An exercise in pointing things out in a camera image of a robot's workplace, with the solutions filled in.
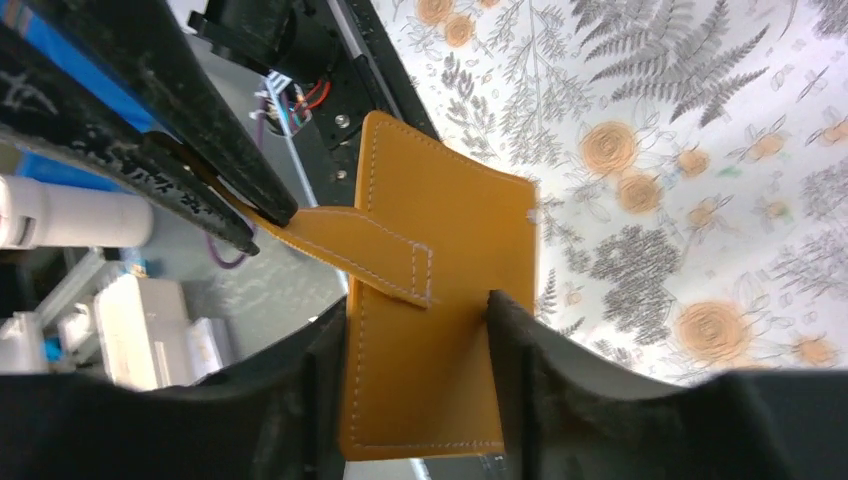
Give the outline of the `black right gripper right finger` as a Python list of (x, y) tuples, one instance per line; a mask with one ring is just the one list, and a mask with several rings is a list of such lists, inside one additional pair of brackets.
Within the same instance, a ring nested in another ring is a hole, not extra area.
[(608, 362), (507, 294), (486, 309), (511, 479), (843, 479), (843, 370), (731, 370), (678, 387)]

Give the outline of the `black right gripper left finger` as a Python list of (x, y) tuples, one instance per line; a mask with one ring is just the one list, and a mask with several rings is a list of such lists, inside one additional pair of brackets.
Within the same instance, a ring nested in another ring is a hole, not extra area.
[(338, 302), (188, 386), (135, 391), (89, 374), (1, 379), (5, 479), (340, 479), (346, 335)]

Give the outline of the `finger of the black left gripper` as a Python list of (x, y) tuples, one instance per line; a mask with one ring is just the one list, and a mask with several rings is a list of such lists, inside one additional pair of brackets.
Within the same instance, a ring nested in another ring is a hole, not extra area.
[(259, 252), (247, 223), (196, 172), (7, 26), (1, 140), (104, 176), (244, 254)]
[(164, 1), (31, 1), (29, 7), (192, 147), (267, 219), (298, 210), (209, 80)]

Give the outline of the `orange leather card holder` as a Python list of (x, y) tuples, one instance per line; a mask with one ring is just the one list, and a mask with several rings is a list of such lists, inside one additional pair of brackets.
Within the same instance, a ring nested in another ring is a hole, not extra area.
[(318, 206), (277, 240), (348, 276), (339, 443), (352, 461), (499, 453), (491, 291), (532, 308), (534, 185), (380, 111), (364, 121), (352, 206)]

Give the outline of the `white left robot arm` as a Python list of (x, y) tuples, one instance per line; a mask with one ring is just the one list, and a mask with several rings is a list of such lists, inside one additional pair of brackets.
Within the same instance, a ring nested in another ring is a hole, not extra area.
[(156, 209), (254, 255), (298, 205), (165, 1), (6, 1), (1, 139), (117, 185), (1, 179), (1, 245), (143, 245)]

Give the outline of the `floral patterned table mat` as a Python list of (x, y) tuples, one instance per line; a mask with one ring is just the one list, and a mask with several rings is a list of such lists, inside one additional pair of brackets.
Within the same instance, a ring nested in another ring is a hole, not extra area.
[(540, 193), (536, 314), (692, 384), (847, 365), (843, 1), (379, 1), (444, 143)]

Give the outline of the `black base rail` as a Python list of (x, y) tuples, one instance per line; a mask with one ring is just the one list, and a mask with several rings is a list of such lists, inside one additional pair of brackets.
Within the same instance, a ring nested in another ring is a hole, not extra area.
[(354, 203), (362, 124), (381, 110), (433, 139), (439, 135), (371, 1), (305, 1), (338, 47), (313, 98), (323, 101), (293, 144), (309, 206)]

